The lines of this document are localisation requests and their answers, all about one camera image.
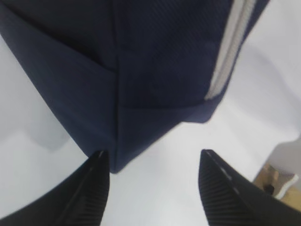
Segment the white zipper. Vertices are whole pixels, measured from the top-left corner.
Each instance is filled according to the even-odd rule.
[[[234,0],[222,38],[213,77],[205,100],[219,95],[233,67],[239,46],[244,38],[256,0]]]

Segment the beige object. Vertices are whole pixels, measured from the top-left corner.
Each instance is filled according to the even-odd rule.
[[[271,167],[268,163],[263,166],[253,184],[263,190],[266,185],[276,186],[277,182],[283,179],[279,172]],[[301,212],[301,191],[294,186],[286,189],[285,195],[280,199],[281,202]]]

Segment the shoe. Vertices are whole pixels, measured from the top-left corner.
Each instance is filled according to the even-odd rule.
[[[299,180],[297,174],[279,174],[277,181],[274,182],[273,196],[282,199],[287,190]]]

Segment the navy fabric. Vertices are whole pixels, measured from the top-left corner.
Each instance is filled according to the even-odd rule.
[[[232,0],[0,0],[0,33],[83,152],[120,171],[207,94]]]

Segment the white floor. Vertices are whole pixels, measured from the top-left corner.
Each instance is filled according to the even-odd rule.
[[[280,143],[301,134],[298,0],[273,0],[244,45],[224,101],[206,124],[181,123],[118,175],[102,226],[207,225],[200,150],[214,149],[253,180]],[[70,175],[84,154],[0,38],[0,218]]]

